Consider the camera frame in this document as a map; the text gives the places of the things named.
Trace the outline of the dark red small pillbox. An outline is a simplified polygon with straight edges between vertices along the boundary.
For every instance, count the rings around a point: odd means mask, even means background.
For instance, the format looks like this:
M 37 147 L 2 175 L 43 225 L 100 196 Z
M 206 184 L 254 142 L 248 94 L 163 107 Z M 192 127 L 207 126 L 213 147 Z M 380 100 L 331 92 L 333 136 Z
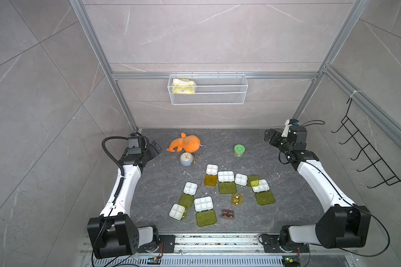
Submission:
M 235 218 L 235 212 L 233 210 L 229 209 L 223 209 L 222 210 L 222 217 L 224 219 L 234 219 Z

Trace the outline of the metal base rail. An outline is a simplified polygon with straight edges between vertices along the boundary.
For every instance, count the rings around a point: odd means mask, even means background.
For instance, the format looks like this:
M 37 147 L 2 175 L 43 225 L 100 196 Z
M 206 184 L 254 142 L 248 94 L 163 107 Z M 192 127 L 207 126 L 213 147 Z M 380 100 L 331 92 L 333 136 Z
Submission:
M 360 257 L 339 249 L 308 245 L 308 253 L 266 253 L 260 233 L 165 233 L 175 235 L 173 253 L 136 253 L 92 259 L 85 240 L 73 267 L 363 267 Z

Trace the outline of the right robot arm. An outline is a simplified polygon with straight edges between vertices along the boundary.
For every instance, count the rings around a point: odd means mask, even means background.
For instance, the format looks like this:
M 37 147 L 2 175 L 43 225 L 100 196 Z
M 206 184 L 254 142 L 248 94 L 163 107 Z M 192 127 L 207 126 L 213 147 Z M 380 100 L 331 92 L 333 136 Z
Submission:
M 307 129 L 297 119 L 285 122 L 282 131 L 265 131 L 264 140 L 285 155 L 319 199 L 324 215 L 316 224 L 285 225 L 280 231 L 280 247 L 289 251 L 297 244 L 317 245 L 350 252 L 365 246 L 370 221 L 376 219 L 366 206 L 360 206 L 341 190 L 325 171 L 314 152 L 307 150 Z

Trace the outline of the amber lid small pillbox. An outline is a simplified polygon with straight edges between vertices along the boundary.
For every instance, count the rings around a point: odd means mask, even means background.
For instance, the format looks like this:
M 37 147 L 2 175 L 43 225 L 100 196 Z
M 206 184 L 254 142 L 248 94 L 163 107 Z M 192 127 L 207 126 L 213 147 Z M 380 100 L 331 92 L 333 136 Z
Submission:
M 215 187 L 218 183 L 218 166 L 208 164 L 206 167 L 205 186 Z

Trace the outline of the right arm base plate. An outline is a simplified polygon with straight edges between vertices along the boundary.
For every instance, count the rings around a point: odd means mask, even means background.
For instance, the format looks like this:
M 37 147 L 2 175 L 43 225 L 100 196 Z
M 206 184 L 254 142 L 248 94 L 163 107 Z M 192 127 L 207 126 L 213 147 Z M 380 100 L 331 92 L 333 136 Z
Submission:
M 288 242 L 281 244 L 280 236 L 277 234 L 260 234 L 259 243 L 263 246 L 266 253 L 308 253 L 310 248 L 305 243 Z

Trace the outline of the black wall hook rack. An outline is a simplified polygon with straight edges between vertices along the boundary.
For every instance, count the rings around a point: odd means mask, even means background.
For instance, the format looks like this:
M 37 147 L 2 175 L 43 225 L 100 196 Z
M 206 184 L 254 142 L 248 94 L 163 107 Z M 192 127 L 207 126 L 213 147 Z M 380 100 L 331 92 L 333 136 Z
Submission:
M 369 169 L 375 170 L 379 181 L 374 185 L 367 186 L 368 189 L 375 189 L 381 185 L 392 186 L 400 183 L 401 178 L 393 171 L 390 165 L 379 153 L 377 148 L 372 145 L 372 143 L 362 133 L 360 128 L 358 128 L 354 121 L 349 117 L 349 111 L 352 102 L 352 98 L 348 98 L 346 102 L 346 113 L 341 119 L 339 127 L 331 132 L 333 134 L 345 132 L 349 135 L 345 141 L 339 141 L 340 145 L 345 145 L 349 142 L 353 142 L 356 144 L 356 146 L 358 147 L 358 154 L 355 157 L 350 158 L 352 162 L 357 161 L 361 156 L 367 160 L 365 166 L 361 167 L 360 169 L 356 169 L 356 172 L 362 173 L 366 172 Z

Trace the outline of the small green pillbox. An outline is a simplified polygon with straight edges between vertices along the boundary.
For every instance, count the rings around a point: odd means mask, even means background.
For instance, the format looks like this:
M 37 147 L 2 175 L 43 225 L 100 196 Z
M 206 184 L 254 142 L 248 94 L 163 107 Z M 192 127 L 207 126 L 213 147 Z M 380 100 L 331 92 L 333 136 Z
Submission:
M 247 175 L 240 174 L 240 173 L 237 173 L 235 175 L 235 184 L 236 185 L 255 187 L 255 186 L 258 186 L 259 183 L 260 183 L 259 175 L 247 176 Z

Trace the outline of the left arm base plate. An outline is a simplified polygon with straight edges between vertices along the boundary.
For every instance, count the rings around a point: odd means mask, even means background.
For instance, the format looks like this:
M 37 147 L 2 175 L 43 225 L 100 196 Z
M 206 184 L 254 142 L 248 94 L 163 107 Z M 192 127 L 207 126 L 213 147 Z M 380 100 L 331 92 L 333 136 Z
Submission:
M 138 248 L 139 253 L 173 253 L 176 244 L 175 235 L 158 235 L 153 237 L 153 241 L 149 244 L 142 245 Z

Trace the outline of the front left small pillbox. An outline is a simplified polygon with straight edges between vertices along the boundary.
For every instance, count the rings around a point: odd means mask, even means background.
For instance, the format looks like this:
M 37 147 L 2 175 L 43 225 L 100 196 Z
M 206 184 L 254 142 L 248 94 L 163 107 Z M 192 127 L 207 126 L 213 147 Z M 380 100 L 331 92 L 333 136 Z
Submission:
M 186 207 L 179 205 L 179 204 L 173 204 L 170 212 L 169 212 L 169 217 L 175 220 L 182 220 L 186 212 Z

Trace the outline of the orange whale toy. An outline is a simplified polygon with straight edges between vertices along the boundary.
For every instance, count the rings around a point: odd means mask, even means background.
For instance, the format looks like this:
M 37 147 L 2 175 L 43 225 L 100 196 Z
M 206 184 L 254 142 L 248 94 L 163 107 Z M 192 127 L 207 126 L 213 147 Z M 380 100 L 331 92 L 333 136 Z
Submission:
M 169 148 L 166 150 L 169 152 L 181 152 L 184 150 L 185 152 L 193 153 L 200 149 L 201 142 L 200 139 L 195 135 L 187 136 L 185 133 L 181 133 L 181 137 L 173 140 Z

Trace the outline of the left green four-cell pillbox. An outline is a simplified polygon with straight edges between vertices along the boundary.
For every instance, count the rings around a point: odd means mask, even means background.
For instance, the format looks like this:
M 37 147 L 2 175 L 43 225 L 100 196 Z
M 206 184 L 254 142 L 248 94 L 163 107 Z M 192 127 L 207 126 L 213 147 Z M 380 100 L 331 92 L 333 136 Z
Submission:
M 197 189 L 198 185 L 196 183 L 186 182 L 183 189 L 183 194 L 181 195 L 178 204 L 185 208 L 190 208 L 193 205 L 194 196 L 197 192 Z

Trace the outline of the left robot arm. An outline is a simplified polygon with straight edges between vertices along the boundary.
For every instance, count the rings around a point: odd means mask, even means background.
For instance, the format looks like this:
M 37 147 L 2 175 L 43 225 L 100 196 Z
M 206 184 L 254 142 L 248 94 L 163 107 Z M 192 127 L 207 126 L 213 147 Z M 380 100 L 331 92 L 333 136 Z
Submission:
M 111 136 L 103 139 L 101 147 L 117 165 L 118 172 L 105 207 L 87 224 L 92 259 L 132 256 L 138 251 L 155 251 L 162 245 L 156 226 L 137 227 L 130 218 L 135 188 L 143 169 L 162 149 L 155 141 L 150 142 L 136 131 L 122 137 L 128 145 L 121 158 L 117 159 L 106 147 L 109 140 L 112 140 Z

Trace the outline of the small yellow clear pillbox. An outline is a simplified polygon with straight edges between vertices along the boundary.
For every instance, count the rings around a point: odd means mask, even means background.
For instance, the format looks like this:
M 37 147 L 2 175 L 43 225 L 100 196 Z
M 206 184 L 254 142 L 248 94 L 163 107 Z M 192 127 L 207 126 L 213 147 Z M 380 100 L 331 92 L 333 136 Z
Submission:
M 244 194 L 234 193 L 232 194 L 231 204 L 234 206 L 240 206 L 243 203 Z

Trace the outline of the green lid six-cell pillbox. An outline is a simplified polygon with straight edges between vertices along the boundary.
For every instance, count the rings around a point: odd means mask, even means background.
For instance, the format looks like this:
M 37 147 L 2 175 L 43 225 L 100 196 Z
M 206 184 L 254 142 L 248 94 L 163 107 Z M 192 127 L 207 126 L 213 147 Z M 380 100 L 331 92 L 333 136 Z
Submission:
M 220 194 L 234 194 L 237 192 L 233 171 L 219 171 L 218 182 Z

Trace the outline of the green lidded jar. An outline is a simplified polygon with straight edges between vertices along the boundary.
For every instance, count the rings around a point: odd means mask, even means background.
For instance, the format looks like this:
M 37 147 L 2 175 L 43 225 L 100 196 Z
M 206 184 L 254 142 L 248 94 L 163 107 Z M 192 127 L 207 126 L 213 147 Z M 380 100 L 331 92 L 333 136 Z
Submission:
M 237 144 L 234 146 L 234 155 L 238 158 L 242 157 L 245 153 L 245 147 L 241 144 Z

